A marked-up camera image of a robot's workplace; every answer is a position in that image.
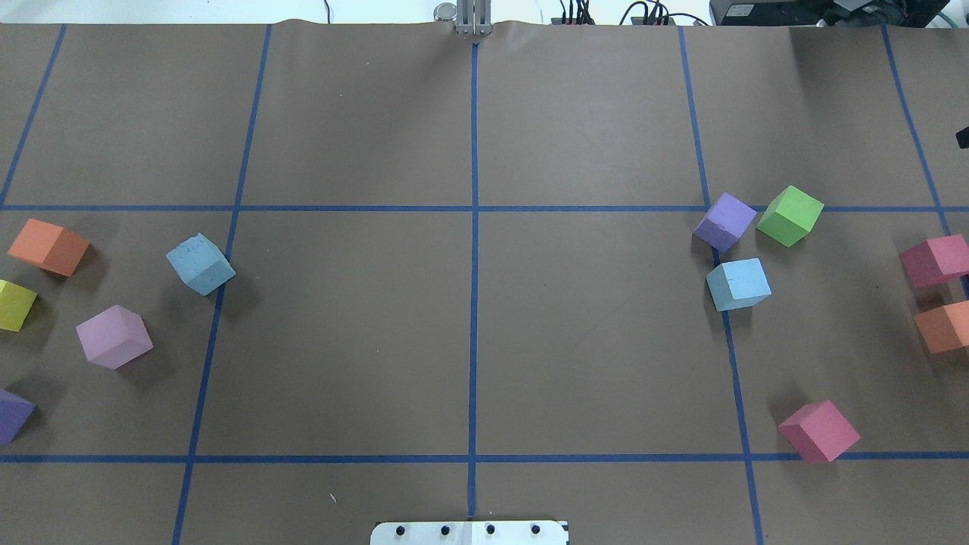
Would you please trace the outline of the yellow foam block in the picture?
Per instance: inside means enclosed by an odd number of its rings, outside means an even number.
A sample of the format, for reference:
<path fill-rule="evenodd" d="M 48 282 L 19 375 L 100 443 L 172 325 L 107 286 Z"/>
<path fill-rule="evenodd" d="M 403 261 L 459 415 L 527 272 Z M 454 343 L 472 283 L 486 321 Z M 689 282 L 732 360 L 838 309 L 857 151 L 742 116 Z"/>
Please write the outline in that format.
<path fill-rule="evenodd" d="M 37 296 L 28 288 L 1 279 L 1 329 L 19 332 Z"/>

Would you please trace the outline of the magenta foam block near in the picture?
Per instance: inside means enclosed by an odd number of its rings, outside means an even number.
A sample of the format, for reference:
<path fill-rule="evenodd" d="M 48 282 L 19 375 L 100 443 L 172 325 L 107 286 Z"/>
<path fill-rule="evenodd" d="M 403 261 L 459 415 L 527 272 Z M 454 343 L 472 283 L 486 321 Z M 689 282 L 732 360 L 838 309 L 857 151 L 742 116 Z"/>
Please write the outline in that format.
<path fill-rule="evenodd" d="M 861 440 L 861 435 L 831 400 L 807 403 L 777 427 L 799 458 L 830 463 Z"/>

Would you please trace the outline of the light pink foam block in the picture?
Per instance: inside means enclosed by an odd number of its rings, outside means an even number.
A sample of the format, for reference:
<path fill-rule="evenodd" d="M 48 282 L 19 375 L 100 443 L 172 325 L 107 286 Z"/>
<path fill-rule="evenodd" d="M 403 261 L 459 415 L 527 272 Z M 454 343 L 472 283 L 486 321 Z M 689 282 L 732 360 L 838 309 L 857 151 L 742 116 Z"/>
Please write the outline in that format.
<path fill-rule="evenodd" d="M 87 362 L 118 369 L 154 348 L 141 315 L 122 306 L 108 307 L 76 325 Z"/>

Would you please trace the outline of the aluminium frame post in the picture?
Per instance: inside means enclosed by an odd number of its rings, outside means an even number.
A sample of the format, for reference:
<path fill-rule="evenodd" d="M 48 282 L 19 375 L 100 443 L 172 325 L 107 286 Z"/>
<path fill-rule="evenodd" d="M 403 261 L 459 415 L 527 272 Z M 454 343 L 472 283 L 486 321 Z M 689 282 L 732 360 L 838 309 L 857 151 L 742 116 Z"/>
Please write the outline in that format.
<path fill-rule="evenodd" d="M 491 0 L 458 0 L 454 28 L 458 35 L 488 36 L 494 31 Z"/>

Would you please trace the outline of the green foam block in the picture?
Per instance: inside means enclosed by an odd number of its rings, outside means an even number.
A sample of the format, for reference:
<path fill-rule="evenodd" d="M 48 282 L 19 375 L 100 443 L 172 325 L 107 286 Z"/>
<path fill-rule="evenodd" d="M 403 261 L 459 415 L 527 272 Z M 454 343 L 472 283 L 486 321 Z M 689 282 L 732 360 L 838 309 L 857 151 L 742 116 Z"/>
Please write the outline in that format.
<path fill-rule="evenodd" d="M 823 209 L 821 201 L 789 185 L 766 207 L 756 229 L 790 248 L 814 229 Z"/>

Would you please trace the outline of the purple foam block left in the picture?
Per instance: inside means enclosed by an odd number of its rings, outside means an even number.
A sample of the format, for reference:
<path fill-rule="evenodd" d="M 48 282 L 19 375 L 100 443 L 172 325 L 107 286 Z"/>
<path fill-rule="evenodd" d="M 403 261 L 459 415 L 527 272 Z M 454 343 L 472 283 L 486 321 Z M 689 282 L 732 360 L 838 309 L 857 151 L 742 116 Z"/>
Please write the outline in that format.
<path fill-rule="evenodd" d="M 1 445 L 10 444 L 36 409 L 30 400 L 1 390 Z"/>

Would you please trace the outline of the magenta foam block far right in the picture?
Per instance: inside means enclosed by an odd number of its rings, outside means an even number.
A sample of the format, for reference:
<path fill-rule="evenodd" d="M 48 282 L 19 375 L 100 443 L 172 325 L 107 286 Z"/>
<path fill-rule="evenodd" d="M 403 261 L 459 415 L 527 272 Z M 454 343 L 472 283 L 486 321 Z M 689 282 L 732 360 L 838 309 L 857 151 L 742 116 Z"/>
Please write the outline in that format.
<path fill-rule="evenodd" d="M 968 273 L 968 245 L 960 234 L 925 239 L 899 258 L 913 288 L 954 282 Z"/>

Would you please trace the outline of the blue foam block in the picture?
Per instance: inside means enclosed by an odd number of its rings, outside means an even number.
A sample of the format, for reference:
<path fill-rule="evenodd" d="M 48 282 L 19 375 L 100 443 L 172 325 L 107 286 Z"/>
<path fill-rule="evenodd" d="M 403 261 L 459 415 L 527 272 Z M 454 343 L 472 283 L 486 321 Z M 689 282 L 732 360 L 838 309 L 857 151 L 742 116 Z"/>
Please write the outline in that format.
<path fill-rule="evenodd" d="M 166 252 L 166 259 L 181 282 L 201 296 L 207 296 L 236 276 L 220 248 L 201 232 Z"/>
<path fill-rule="evenodd" d="M 720 263 L 707 273 L 706 285 L 719 313 L 754 307 L 772 295 L 760 258 Z"/>

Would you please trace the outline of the purple foam block right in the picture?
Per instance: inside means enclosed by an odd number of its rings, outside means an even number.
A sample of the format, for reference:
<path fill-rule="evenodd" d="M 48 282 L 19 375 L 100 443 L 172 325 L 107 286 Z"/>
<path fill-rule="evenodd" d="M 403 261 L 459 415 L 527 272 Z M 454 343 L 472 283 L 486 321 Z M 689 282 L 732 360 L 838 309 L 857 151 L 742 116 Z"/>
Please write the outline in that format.
<path fill-rule="evenodd" d="M 693 235 L 717 252 L 726 252 L 743 237 L 756 215 L 753 207 L 725 192 L 703 215 Z"/>

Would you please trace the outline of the orange foam block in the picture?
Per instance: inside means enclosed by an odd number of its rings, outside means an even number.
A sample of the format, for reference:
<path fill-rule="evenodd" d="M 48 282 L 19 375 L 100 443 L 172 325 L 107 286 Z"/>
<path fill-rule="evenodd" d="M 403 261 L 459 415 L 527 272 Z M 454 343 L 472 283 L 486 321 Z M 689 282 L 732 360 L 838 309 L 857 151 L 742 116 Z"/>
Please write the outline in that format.
<path fill-rule="evenodd" d="M 41 220 L 27 220 L 8 255 L 59 276 L 72 276 L 90 248 L 76 232 Z"/>
<path fill-rule="evenodd" d="M 968 346 L 968 306 L 968 301 L 959 301 L 914 315 L 914 323 L 931 354 Z"/>

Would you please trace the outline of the magenta foam block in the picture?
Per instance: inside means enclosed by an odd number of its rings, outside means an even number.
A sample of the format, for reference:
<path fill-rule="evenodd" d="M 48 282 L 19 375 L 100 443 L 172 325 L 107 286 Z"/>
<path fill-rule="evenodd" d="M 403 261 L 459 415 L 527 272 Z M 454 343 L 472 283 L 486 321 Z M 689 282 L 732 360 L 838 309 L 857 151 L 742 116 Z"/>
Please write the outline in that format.
<path fill-rule="evenodd" d="M 799 458 L 830 463 L 861 440 L 861 435 L 831 400 L 807 403 L 777 427 Z"/>
<path fill-rule="evenodd" d="M 960 234 L 925 239 L 899 258 L 913 288 L 954 282 L 968 273 L 968 245 Z"/>

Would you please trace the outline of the orange foam block right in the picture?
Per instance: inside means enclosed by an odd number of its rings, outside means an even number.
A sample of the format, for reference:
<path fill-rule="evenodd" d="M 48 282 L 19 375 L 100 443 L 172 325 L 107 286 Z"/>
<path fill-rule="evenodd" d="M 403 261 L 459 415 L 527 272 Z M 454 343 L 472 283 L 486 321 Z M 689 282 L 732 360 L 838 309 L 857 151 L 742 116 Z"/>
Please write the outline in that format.
<path fill-rule="evenodd" d="M 931 354 L 968 346 L 968 306 L 968 301 L 959 301 L 914 315 L 914 323 Z"/>

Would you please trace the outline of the purple foam block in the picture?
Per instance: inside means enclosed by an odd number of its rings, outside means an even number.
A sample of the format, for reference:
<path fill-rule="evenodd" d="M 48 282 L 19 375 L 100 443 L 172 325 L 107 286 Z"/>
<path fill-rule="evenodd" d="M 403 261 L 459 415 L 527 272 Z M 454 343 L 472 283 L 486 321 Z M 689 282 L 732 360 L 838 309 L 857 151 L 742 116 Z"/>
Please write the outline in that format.
<path fill-rule="evenodd" d="M 1 445 L 10 444 L 36 409 L 30 400 L 1 390 Z"/>
<path fill-rule="evenodd" d="M 693 235 L 717 252 L 726 252 L 743 237 L 756 215 L 753 207 L 725 192 L 703 215 Z"/>

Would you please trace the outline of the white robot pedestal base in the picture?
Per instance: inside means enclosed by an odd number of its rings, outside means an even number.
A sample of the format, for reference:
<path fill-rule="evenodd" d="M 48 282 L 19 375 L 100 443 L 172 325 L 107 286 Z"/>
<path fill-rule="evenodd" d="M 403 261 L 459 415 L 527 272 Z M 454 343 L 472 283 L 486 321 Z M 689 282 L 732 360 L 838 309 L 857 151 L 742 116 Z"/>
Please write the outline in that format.
<path fill-rule="evenodd" d="M 370 544 L 569 544 L 568 523 L 554 520 L 388 522 Z"/>

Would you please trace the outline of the small metal cylinder weight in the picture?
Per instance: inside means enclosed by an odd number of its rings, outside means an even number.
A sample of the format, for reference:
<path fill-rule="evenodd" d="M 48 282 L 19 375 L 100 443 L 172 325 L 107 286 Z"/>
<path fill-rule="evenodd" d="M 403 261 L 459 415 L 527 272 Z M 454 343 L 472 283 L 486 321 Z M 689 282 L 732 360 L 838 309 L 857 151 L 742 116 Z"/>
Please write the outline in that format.
<path fill-rule="evenodd" d="M 442 2 L 436 5 L 432 15 L 436 22 L 454 22 L 458 14 L 457 6 L 454 3 Z"/>

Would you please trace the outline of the orange foam block left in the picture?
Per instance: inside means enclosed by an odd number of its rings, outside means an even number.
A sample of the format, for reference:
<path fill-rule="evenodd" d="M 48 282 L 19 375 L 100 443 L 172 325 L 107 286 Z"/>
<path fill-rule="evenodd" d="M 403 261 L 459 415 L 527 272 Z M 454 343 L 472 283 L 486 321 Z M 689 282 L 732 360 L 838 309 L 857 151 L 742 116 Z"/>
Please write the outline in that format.
<path fill-rule="evenodd" d="M 72 276 L 90 248 L 76 232 L 41 220 L 27 220 L 8 255 L 59 276 Z"/>

